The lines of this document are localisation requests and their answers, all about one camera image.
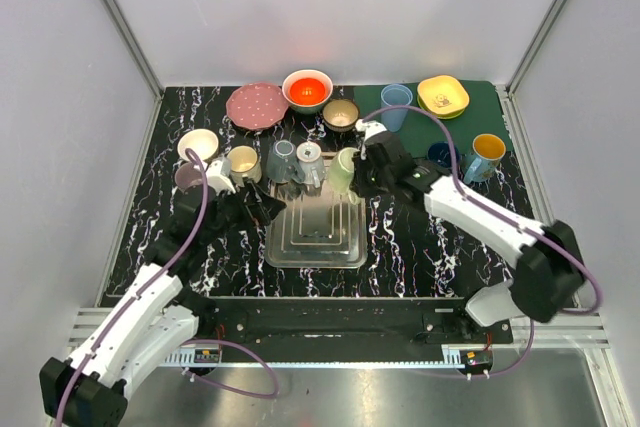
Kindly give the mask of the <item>cream mug black handle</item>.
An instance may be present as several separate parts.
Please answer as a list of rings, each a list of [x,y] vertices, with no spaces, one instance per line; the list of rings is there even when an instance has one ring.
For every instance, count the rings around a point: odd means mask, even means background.
[[[234,184],[242,188],[246,182],[259,183],[262,169],[258,152],[250,146],[232,148],[227,158],[231,162],[230,178]]]

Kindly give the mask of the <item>light green mug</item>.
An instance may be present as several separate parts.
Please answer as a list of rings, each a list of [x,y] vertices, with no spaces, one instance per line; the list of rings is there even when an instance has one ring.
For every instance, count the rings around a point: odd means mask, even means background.
[[[326,174],[326,180],[337,194],[346,194],[350,190],[354,178],[353,157],[358,153],[354,147],[341,149],[331,161]]]

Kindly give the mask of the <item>pink mug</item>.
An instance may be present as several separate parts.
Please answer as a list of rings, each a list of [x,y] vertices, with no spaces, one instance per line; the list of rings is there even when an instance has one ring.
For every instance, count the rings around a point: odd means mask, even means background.
[[[202,171],[193,163],[185,162],[180,165],[174,175],[174,182],[181,192],[203,184]]]

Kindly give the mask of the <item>dark blue mug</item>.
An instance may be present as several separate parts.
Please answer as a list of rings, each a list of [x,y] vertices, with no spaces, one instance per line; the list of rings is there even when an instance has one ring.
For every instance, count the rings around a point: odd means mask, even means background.
[[[447,142],[436,142],[428,148],[425,158],[442,168],[451,170],[453,163],[460,163],[460,152],[456,146],[450,149]]]

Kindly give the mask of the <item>blue butterfly mug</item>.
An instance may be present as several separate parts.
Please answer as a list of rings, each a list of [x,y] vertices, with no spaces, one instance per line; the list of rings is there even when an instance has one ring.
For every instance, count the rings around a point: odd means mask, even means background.
[[[500,137],[494,134],[476,136],[470,152],[463,158],[463,182],[469,185],[488,181],[496,172],[506,152],[506,144]]]

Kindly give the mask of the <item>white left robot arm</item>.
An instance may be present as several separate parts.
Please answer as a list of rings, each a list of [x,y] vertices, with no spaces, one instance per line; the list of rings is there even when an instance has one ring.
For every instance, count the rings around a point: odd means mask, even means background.
[[[137,387],[189,342],[219,343],[217,305],[190,284],[210,244],[232,230],[267,226],[285,209],[256,182],[236,187],[226,167],[193,163],[201,185],[179,196],[132,284],[66,359],[39,373],[44,410],[58,426],[116,426]]]

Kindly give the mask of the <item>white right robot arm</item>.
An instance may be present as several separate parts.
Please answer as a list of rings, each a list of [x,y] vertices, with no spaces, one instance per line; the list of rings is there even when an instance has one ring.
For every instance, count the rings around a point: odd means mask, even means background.
[[[398,202],[443,219],[494,250],[514,269],[509,281],[472,294],[454,331],[466,343],[486,336],[490,326],[526,316],[550,322],[584,284],[572,229],[550,226],[511,212],[470,188],[435,163],[415,159],[399,137],[377,121],[359,120],[364,139],[353,157],[351,189],[360,197],[390,194]]]

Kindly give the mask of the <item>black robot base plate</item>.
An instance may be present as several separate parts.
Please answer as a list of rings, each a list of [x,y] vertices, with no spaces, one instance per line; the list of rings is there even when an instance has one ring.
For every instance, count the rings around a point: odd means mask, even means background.
[[[253,298],[200,299],[200,338],[249,348],[267,363],[441,361],[448,345],[507,345],[508,321],[478,327],[460,299]]]

